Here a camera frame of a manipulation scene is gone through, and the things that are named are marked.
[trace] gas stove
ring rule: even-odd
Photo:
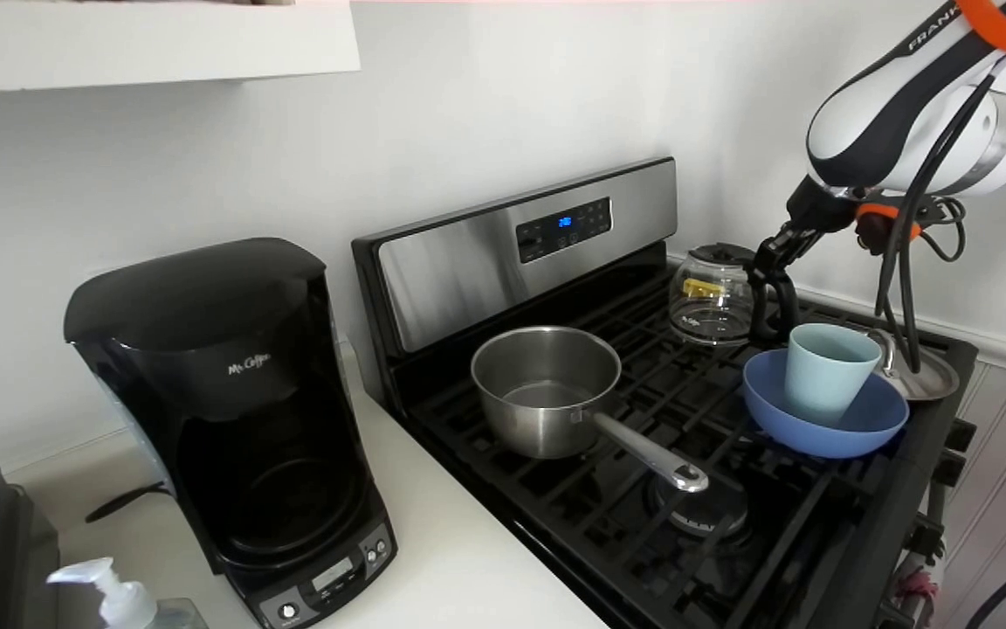
[[[606,627],[912,627],[889,597],[895,565],[939,553],[939,520],[917,500],[933,477],[956,479],[962,393],[915,405],[871,457],[771,445],[742,399],[756,349],[707,349],[671,329],[673,216],[673,160],[654,160],[356,240],[392,416]],[[867,325],[824,306],[803,306],[803,320]],[[726,494],[673,495],[610,441],[567,461],[499,445],[467,360],[532,322],[606,338],[626,375],[604,414]],[[924,345],[970,378],[969,342]]]

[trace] pan handle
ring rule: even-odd
[[[678,457],[673,452],[645,441],[644,435],[629,431],[626,422],[595,414],[596,431],[604,431],[615,445],[622,445],[637,461],[644,461],[650,472],[657,472],[665,484],[671,484],[678,494],[707,494],[710,477],[707,467]]]

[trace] coffee maker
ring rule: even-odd
[[[63,337],[261,627],[311,627],[393,558],[313,254],[256,239],[115,269],[69,297]]]

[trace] stainless steel saucepan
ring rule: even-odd
[[[707,494],[710,477],[697,466],[600,414],[619,375],[622,360],[604,338],[567,325],[509,329],[470,357],[488,428],[515,452],[569,457],[606,435],[678,494]]]

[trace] cabinet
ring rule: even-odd
[[[0,5],[0,92],[358,71],[350,0]]]

